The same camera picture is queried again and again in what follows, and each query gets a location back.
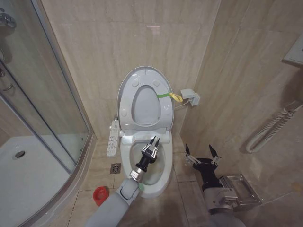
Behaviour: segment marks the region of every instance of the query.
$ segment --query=toilet lid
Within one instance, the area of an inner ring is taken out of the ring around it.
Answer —
[[[120,127],[125,130],[152,131],[172,127],[172,99],[157,95],[172,92],[169,82],[157,69],[141,66],[132,70],[119,89],[117,109]]]

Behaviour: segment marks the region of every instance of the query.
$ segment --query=power cord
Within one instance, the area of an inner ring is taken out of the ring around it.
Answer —
[[[178,105],[178,106],[176,106],[174,109],[177,109],[177,108],[179,108],[179,107],[181,107],[181,106],[183,106],[183,105],[186,105],[187,103],[189,103],[189,99],[188,99],[184,104]]]

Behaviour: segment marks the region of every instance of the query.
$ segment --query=red object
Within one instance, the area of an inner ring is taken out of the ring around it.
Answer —
[[[109,193],[106,187],[98,187],[95,189],[93,193],[93,199],[97,206],[101,206],[101,204],[108,198]]]

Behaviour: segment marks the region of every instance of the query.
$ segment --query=metal frame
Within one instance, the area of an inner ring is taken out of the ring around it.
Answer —
[[[35,132],[35,130],[26,122],[26,120],[18,113],[13,105],[5,98],[0,92],[0,99],[14,112],[14,114],[23,122],[23,124],[34,134],[37,139],[46,147],[46,149],[52,154],[52,156],[59,162],[59,164],[65,169],[68,174],[71,174],[71,170],[61,161],[61,159],[53,152],[53,150],[47,145],[44,139]]]
[[[66,194],[69,193],[70,191],[74,191],[77,187],[80,186],[81,181],[84,180],[84,176],[85,173],[88,170],[89,167],[89,162],[88,160],[91,159],[92,157],[92,153],[93,153],[93,149],[94,149],[94,142],[96,142],[96,138],[94,136],[94,131],[92,129],[92,126],[90,124],[90,122],[88,121],[88,116],[85,112],[84,106],[82,104],[82,101],[80,99],[79,93],[76,89],[76,86],[72,80],[72,76],[70,74],[70,71],[67,67],[66,61],[63,57],[63,54],[61,52],[61,49],[59,47],[59,44],[55,38],[55,35],[53,33],[53,30],[51,28],[51,25],[47,19],[47,15],[46,12],[43,8],[43,5],[41,3],[41,0],[31,0],[31,3],[34,7],[34,10],[36,11],[36,14],[40,20],[40,23],[42,25],[42,28],[45,32],[46,38],[48,39],[48,42],[52,48],[52,51],[54,52],[55,58],[61,68],[62,74],[68,84],[68,87],[71,91],[71,94],[76,102],[76,105],[81,113],[81,116],[87,126],[87,129],[89,131],[89,134],[86,138],[83,150],[80,154],[79,160],[76,163],[75,168],[70,171],[65,165],[64,163],[56,156],[55,153],[53,153],[53,151],[46,145],[46,143],[43,141],[43,139],[37,135],[35,133],[35,131],[31,128],[31,126],[25,121],[25,119],[22,118],[22,116],[20,116],[17,112],[17,110],[15,110],[15,108],[9,104],[9,102],[7,102],[7,100],[4,97],[4,101],[8,104],[8,106],[17,114],[17,116],[23,121],[23,123],[31,130],[31,132],[33,132],[37,138],[45,144],[45,147],[48,148],[48,150],[53,154],[53,156],[55,157],[55,159],[58,160],[58,162],[64,167],[64,169],[70,174],[70,177],[68,178],[68,180],[66,181],[66,183],[61,187],[61,189],[57,192],[56,195],[53,196],[53,198],[43,207],[41,208],[39,211],[37,211],[33,216],[31,216],[29,219],[27,219],[26,221],[24,221],[21,225],[22,227],[29,227],[32,226],[34,223],[38,222],[39,219],[43,218],[45,215],[48,214],[48,211],[53,209],[54,207],[59,207],[62,206],[62,201],[64,200],[68,200],[68,198],[65,198]]]
[[[33,103],[30,101],[30,99],[27,97],[27,95],[24,93],[22,88],[19,86],[19,84],[16,82],[14,77],[11,75],[11,73],[8,71],[8,69],[5,67],[5,65],[0,61],[0,67],[3,71],[5,71],[6,77],[9,77],[9,79],[13,80],[14,84],[13,87],[20,89],[20,91],[23,93],[24,97],[28,100],[28,102],[32,105],[32,107],[35,109],[37,114],[41,117],[38,110],[35,108]],[[14,112],[14,114],[23,122],[24,125],[38,138],[38,140],[43,143],[43,145],[46,147],[46,149],[52,154],[52,156],[60,163],[60,165],[66,170],[68,174],[71,174],[71,170],[61,161],[61,159],[54,153],[54,151],[48,146],[48,144],[45,142],[45,140],[36,133],[36,131],[33,129],[33,127],[23,118],[23,116],[18,112],[18,110],[10,103],[10,101],[5,97],[5,95],[0,91],[0,98],[1,100]],[[45,126],[51,131],[53,134],[53,131],[49,128],[48,124],[45,122],[45,120],[41,117],[41,120],[45,123]]]

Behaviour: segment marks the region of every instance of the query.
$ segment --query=green tape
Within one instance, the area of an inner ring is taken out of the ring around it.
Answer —
[[[169,96],[169,93],[163,94],[163,95],[157,95],[158,98],[165,98]]]
[[[139,189],[143,192],[144,190],[144,185],[142,183],[139,183]]]

